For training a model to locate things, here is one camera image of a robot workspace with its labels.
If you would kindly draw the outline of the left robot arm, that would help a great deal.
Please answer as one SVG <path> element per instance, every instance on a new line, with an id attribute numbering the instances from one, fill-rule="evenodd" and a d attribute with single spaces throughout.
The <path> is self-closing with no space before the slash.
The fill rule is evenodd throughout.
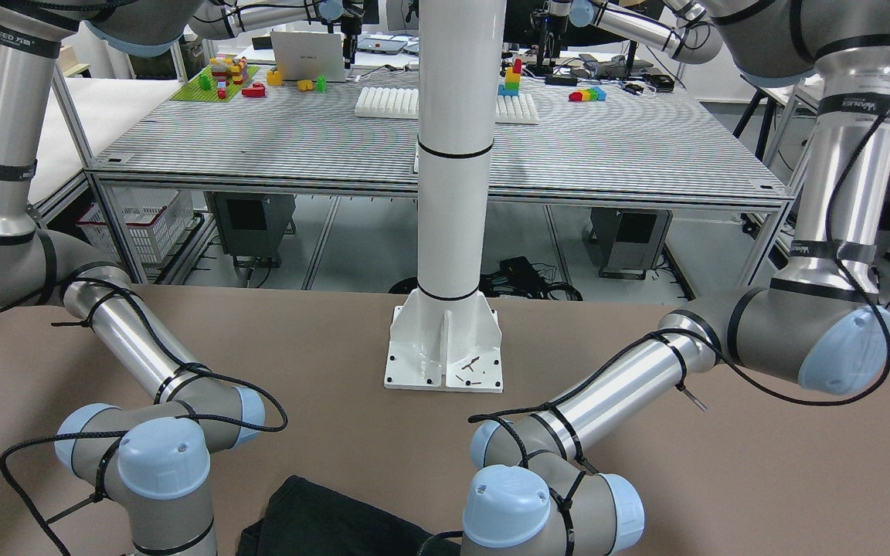
<path id="1" fill-rule="evenodd" d="M 801 165 L 786 266 L 766 287 L 692 300 L 550 402 L 474 415 L 463 555 L 611 555 L 642 535 L 622 477 L 583 448 L 686 377 L 718 364 L 865 397 L 890 370 L 890 314 L 870 277 L 890 172 L 890 1 L 671 1 L 681 24 L 724 39 L 744 77 L 825 91 Z"/>

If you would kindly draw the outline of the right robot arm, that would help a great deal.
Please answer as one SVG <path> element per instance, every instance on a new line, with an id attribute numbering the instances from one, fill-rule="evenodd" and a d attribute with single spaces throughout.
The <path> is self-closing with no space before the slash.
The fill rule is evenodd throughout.
<path id="1" fill-rule="evenodd" d="M 199 1 L 0 1 L 0 307 L 56 305 L 89 328 L 151 394 L 94 404 L 50 443 L 95 499 L 127 511 L 141 555 L 216 555 L 211 456 L 264 422 L 257 390 L 212 373 L 160 323 L 131 279 L 91 244 L 43 231 L 27 212 L 61 42 L 82 25 L 141 56 L 166 52 Z"/>

